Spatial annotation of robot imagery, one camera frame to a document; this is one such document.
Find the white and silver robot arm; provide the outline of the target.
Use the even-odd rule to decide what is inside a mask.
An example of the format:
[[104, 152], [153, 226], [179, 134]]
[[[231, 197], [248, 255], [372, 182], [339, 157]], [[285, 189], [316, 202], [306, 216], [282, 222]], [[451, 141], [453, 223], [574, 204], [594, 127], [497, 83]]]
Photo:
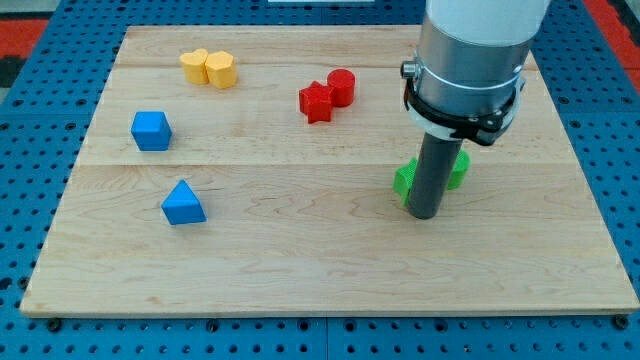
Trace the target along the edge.
[[549, 0], [428, 0], [419, 42], [401, 65], [404, 104], [427, 134], [493, 144], [511, 125], [521, 73]]

